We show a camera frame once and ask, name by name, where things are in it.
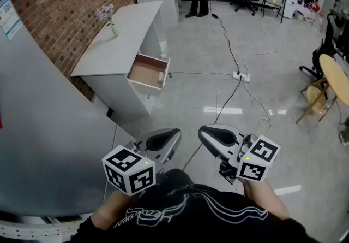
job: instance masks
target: white marker cube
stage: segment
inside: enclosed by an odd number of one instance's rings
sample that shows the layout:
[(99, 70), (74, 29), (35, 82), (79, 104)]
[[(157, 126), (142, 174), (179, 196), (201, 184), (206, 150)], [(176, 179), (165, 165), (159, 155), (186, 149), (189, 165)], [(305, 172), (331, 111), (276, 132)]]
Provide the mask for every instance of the white marker cube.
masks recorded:
[(117, 146), (102, 162), (108, 182), (129, 196), (156, 183), (155, 163), (123, 146)]
[(249, 151), (241, 158), (237, 177), (262, 182), (272, 166), (280, 146), (264, 136), (259, 136)]

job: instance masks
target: desk top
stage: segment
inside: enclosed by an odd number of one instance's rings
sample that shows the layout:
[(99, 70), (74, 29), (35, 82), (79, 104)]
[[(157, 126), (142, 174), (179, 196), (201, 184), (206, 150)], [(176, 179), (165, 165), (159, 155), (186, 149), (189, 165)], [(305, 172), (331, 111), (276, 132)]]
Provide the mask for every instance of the desk top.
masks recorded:
[(320, 66), (334, 93), (344, 104), (349, 105), (349, 80), (342, 68), (325, 54), (320, 56)]
[(115, 75), (130, 72), (140, 46), (162, 1), (121, 7), (113, 15), (120, 36), (105, 25), (93, 39), (71, 76)]

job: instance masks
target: vase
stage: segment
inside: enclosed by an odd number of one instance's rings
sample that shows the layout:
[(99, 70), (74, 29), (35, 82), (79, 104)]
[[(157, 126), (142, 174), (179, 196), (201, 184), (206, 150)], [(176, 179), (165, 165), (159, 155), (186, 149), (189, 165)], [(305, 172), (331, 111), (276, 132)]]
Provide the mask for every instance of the vase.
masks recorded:
[(111, 31), (114, 33), (115, 37), (118, 37), (120, 35), (115, 24), (111, 25)]

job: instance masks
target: power strip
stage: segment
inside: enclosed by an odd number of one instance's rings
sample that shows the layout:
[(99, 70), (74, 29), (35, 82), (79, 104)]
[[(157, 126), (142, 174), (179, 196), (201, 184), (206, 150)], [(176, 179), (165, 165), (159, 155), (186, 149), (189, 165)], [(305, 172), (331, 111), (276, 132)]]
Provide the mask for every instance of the power strip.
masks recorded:
[(243, 73), (238, 74), (237, 72), (233, 72), (233, 78), (236, 80), (240, 80), (240, 77), (242, 76), (242, 81), (245, 81), (246, 83), (249, 83), (251, 81), (250, 75), (246, 75)]

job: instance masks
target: gray curved surface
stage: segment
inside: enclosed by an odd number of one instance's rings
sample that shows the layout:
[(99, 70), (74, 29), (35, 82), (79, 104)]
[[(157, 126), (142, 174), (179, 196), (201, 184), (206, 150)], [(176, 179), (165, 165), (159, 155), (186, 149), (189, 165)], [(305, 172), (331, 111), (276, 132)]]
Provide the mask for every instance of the gray curved surface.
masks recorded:
[(95, 210), (106, 179), (101, 159), (116, 124), (52, 64), (23, 27), (0, 29), (0, 210), (69, 216)]

